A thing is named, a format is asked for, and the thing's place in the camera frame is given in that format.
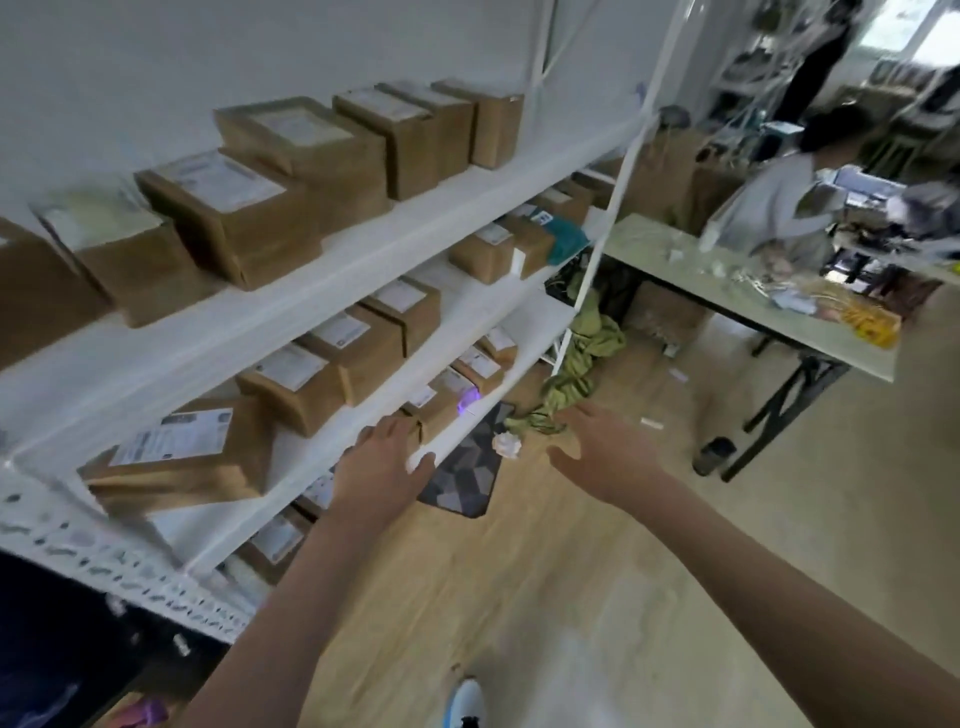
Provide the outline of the person's right hand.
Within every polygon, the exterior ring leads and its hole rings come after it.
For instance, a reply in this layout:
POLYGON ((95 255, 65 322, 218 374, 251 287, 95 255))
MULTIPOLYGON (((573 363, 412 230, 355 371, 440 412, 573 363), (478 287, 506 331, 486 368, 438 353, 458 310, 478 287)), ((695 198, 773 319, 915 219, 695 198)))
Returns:
POLYGON ((577 440, 574 457, 584 451, 592 462, 592 479, 571 483, 640 520, 664 507, 673 481, 641 431, 586 400, 559 411, 556 420, 577 440))

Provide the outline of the person's left forearm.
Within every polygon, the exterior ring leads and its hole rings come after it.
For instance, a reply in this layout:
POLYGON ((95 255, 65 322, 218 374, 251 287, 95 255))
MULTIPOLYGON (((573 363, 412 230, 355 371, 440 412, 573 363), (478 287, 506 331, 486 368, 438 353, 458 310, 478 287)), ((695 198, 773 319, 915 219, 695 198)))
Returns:
POLYGON ((297 728, 361 567, 410 503, 335 502, 176 728, 297 728))

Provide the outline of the person's right forearm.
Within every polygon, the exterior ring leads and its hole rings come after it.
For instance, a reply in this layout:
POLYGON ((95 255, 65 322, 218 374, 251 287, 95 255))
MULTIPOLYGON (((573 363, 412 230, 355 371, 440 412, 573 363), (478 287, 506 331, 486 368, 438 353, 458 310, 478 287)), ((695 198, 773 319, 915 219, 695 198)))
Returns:
POLYGON ((960 678, 657 471, 621 506, 690 572, 815 728, 960 728, 960 678))

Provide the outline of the grey patterned mat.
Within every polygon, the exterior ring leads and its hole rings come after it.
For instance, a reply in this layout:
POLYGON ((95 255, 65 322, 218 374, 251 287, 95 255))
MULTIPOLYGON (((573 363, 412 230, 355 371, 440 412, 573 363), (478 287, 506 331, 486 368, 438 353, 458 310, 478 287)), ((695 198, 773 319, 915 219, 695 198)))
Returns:
POLYGON ((507 402, 493 407, 438 464, 417 501, 471 520, 485 516, 503 462, 494 440, 515 410, 507 402))

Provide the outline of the row of brown cardboard boxes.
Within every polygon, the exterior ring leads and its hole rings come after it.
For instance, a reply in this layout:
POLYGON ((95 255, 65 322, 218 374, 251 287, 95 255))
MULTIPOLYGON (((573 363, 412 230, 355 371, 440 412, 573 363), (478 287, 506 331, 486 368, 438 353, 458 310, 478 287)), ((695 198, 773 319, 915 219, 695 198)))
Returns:
POLYGON ((238 396, 191 401, 79 477, 116 518, 262 497, 277 429, 311 438, 364 403, 438 330, 441 302, 402 275, 239 372, 238 396))
POLYGON ((0 216, 0 372, 110 312, 141 329, 209 298, 252 292, 323 253, 323 240, 517 148, 519 91, 444 79, 218 108, 222 145, 127 176, 49 190, 0 216))
MULTIPOLYGON (((414 390, 397 415, 414 419, 411 455, 426 449, 437 467, 483 417, 478 407, 515 364, 519 347, 501 326, 490 329, 432 381, 414 390)), ((280 513, 271 518, 221 564, 222 573, 267 592, 285 574, 311 528, 330 506, 334 467, 323 471, 280 513)))

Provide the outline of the green cloth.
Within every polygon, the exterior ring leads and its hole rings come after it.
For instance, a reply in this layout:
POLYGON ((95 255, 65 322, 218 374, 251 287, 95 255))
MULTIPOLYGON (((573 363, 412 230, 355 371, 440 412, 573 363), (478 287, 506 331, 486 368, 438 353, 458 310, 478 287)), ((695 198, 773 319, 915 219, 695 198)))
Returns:
POLYGON ((611 358, 626 346, 626 336, 618 323, 601 313, 599 294, 594 288, 586 293, 582 307, 570 325, 570 338, 558 371, 541 385, 539 405, 522 417, 507 418, 506 431, 522 436, 528 431, 555 435, 566 426, 556 414, 594 394, 592 371, 599 359, 611 358))

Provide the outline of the black cup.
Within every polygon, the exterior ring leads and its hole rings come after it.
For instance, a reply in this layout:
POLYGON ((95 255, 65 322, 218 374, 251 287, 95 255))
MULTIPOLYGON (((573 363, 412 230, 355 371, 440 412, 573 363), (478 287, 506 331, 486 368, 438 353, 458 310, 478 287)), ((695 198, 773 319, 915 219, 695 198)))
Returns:
POLYGON ((721 468, 738 450, 737 444, 725 436, 717 436, 706 442, 691 461, 693 472, 702 478, 721 468))

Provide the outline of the cardboard box with white label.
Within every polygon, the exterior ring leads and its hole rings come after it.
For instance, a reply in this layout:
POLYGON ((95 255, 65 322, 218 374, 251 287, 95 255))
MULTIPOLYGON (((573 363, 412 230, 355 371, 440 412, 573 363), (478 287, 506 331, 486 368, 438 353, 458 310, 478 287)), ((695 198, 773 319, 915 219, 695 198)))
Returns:
POLYGON ((714 311, 650 280, 637 287, 625 314, 624 328, 657 341, 675 358, 702 334, 714 311))

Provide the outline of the teal packet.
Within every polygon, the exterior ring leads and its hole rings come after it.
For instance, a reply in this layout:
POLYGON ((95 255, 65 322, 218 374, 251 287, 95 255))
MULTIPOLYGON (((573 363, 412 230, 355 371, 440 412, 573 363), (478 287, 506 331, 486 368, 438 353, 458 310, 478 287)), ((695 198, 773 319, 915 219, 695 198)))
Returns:
POLYGON ((554 245, 547 259, 547 264, 550 266, 562 265, 591 244, 590 238, 581 225, 566 218, 553 217, 543 227, 554 237, 554 245))

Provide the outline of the folding table with black legs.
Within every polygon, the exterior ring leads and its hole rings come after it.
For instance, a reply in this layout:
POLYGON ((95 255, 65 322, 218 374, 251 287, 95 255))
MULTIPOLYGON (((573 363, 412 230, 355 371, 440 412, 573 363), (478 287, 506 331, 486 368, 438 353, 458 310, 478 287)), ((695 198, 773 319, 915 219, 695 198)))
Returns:
POLYGON ((884 383, 896 379, 901 342, 892 349, 873 346, 846 326, 815 316, 810 294, 834 287, 855 292, 841 283, 805 273, 774 280, 755 257, 702 249, 696 237, 638 214, 612 226, 603 252, 642 282, 688 297, 797 354, 796 369, 743 424, 754 440, 722 471, 724 482, 739 476, 851 371, 884 383))

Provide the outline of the white metal shelving unit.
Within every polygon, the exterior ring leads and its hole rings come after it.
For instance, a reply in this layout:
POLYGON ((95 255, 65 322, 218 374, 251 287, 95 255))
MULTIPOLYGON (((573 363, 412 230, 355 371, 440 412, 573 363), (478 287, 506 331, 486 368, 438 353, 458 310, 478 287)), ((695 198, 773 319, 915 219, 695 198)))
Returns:
POLYGON ((518 148, 328 237, 318 259, 254 292, 212 297, 139 329, 113 314, 0 372, 0 553, 232 643, 253 608, 218 573, 481 334, 519 334, 518 363, 436 440, 441 459, 571 322, 569 305, 508 274, 489 287, 445 253, 651 125, 691 0, 0 0, 0 215, 88 180, 213 150, 218 107, 390 81, 461 79, 526 96, 518 148), (444 297, 438 331, 317 434, 276 429, 263 494, 143 516, 108 513, 81 469, 401 275, 444 297))

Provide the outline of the person's white blue shoe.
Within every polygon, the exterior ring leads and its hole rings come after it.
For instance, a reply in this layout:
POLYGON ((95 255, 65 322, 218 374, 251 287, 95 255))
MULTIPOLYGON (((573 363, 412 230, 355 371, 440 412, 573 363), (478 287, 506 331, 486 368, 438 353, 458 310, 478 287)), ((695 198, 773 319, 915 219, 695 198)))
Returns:
POLYGON ((482 686, 474 676, 464 677, 452 690, 441 728, 489 728, 482 686))

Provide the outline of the brown paper bag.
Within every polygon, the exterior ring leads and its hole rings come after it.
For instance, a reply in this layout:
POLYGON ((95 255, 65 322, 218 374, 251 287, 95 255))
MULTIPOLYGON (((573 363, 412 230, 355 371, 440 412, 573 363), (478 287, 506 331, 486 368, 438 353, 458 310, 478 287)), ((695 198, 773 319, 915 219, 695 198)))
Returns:
POLYGON ((702 131, 662 130, 639 152, 617 219, 638 214, 699 237, 748 177, 702 131))

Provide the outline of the yellow packet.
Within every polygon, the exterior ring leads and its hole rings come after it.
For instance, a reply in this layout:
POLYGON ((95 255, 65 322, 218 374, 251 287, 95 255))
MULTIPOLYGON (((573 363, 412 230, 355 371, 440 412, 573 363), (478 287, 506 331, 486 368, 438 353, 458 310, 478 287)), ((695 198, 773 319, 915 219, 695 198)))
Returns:
POLYGON ((851 330, 870 345, 892 350, 902 337, 902 317, 878 301, 846 288, 825 288, 810 294, 815 316, 851 330))

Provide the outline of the white background shelving unit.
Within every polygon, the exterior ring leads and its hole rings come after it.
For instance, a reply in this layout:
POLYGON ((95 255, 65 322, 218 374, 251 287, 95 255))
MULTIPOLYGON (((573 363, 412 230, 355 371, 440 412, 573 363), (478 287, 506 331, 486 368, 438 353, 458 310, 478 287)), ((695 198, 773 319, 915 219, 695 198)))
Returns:
POLYGON ((751 0, 750 31, 713 80, 710 141, 742 165, 795 146, 810 116, 858 103, 880 140, 862 160, 898 179, 950 136, 960 137, 960 0, 863 0, 846 54, 797 125, 772 121, 803 60, 804 38, 831 0, 751 0))

